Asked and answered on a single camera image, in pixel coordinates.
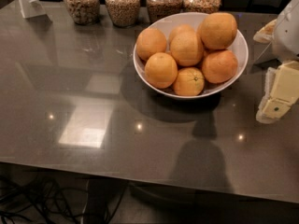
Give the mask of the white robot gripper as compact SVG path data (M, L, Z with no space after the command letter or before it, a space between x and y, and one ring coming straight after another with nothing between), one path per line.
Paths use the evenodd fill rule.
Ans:
M287 61L299 59L299 0L291 0L276 20L255 33L253 40L268 44L272 35L274 55L286 62L267 70L264 96L256 114L256 120L264 124L280 120L299 99L299 62Z

